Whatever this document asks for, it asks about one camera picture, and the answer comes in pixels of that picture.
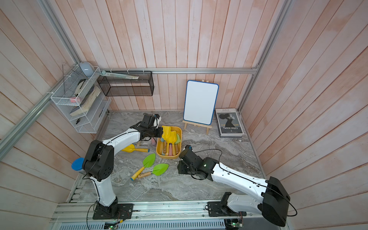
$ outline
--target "black mesh basket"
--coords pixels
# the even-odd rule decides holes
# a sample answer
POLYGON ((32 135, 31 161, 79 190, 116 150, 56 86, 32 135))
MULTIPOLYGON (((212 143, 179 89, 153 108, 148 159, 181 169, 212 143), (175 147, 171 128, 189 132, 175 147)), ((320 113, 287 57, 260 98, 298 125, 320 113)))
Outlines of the black mesh basket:
POLYGON ((138 79, 100 76, 97 80, 106 96, 152 96, 153 78, 151 71, 111 71, 117 74, 139 76, 138 79))

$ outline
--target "yellow plastic bin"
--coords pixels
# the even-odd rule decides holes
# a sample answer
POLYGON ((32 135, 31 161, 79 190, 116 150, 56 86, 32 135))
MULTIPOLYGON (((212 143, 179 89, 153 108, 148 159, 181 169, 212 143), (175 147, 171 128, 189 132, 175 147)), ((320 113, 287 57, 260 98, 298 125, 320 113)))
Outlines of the yellow plastic bin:
POLYGON ((159 153, 159 149, 163 148, 163 142, 161 141, 161 138, 157 139, 157 146, 156 146, 156 154, 163 158, 163 159, 176 159, 179 157, 180 153, 181 153, 181 142, 182 142, 182 131, 181 128, 177 127, 177 126, 170 126, 171 127, 171 131, 176 131, 177 134, 179 134, 180 136, 180 142, 178 143, 178 147, 179 147, 179 154, 175 155, 175 156, 166 156, 166 155, 161 155, 161 153, 159 153))

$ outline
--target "green leaf-shaped shovel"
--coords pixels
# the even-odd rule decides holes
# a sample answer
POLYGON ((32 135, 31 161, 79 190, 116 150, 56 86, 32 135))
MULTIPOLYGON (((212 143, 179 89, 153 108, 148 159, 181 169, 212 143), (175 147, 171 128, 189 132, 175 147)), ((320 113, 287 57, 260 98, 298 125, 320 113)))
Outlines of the green leaf-shaped shovel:
POLYGON ((149 168, 153 165, 156 159, 156 154, 152 153, 143 160, 143 167, 139 169, 130 179, 135 180, 137 176, 144 170, 144 168, 149 168))
POLYGON ((168 167, 169 167, 168 164, 158 164, 155 167, 153 167, 152 172, 147 172, 147 173, 143 173, 143 174, 138 175, 138 179, 140 179, 142 177, 149 176, 151 174, 159 176, 159 175, 163 174, 164 172, 166 172, 168 167))

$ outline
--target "gray marble surface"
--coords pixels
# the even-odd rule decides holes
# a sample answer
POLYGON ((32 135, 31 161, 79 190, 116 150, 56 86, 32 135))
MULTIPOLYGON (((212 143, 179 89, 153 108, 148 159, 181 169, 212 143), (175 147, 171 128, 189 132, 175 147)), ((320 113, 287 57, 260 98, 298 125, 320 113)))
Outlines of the gray marble surface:
MULTIPOLYGON (((184 130, 183 112, 152 112, 151 114, 153 113, 158 113, 162 117, 160 125, 179 126, 183 130, 182 148, 191 145, 194 152, 212 148, 221 149, 223 154, 220 161, 222 163, 248 175, 263 177, 246 134, 236 138, 220 138, 217 121, 213 118, 213 128, 206 135, 204 127, 187 125, 187 129, 184 130)), ((143 112, 113 113, 110 116, 104 139, 124 132, 129 126, 141 121, 142 118, 143 112)), ((150 148, 150 153, 154 153, 156 149, 151 145, 151 141, 143 141, 141 146, 150 148)), ((242 194, 237 189, 222 183, 194 180, 190 175, 179 175, 176 168, 179 159, 167 160, 159 156, 156 156, 153 166, 143 172, 152 170, 156 164, 168 163, 169 168, 164 174, 151 175, 131 181, 130 177, 142 167, 143 159, 150 153, 120 151, 115 156, 111 179, 114 192, 120 202, 221 199, 224 192, 242 194)), ((218 159, 220 152, 211 150, 200 152, 198 155, 202 159, 207 156, 218 159)), ((94 202, 95 200, 96 192, 92 182, 87 180, 78 202, 94 202)))

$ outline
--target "blue container lid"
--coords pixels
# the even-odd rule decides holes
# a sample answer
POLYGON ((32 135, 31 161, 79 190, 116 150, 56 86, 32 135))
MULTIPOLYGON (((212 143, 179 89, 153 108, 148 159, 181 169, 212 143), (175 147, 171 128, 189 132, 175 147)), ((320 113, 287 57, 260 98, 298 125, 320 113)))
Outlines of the blue container lid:
POLYGON ((82 164, 83 164, 84 158, 78 158, 71 164, 71 168, 75 171, 82 170, 82 164))

